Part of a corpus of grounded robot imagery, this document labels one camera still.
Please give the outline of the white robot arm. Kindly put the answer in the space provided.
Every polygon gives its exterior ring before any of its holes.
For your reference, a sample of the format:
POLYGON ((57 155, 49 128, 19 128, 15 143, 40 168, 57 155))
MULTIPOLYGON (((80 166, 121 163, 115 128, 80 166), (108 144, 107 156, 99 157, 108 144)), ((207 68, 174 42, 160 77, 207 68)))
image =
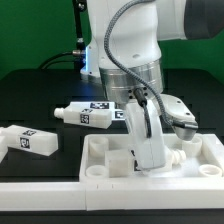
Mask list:
POLYGON ((105 96, 124 110, 138 168, 166 163, 161 124, 185 141, 198 129, 185 106, 162 93, 161 50, 172 39, 210 39, 224 30, 224 0, 86 0, 105 96))

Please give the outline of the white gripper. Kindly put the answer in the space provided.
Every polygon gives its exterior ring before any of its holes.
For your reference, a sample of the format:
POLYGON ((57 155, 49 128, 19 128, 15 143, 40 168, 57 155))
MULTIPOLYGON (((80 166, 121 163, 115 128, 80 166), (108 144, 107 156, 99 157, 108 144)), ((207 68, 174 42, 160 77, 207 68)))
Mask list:
POLYGON ((166 163, 165 144, 159 114, 151 100, 147 101, 150 130, 147 130, 144 109, 137 103, 126 105, 126 125, 140 170, 163 167, 166 163))

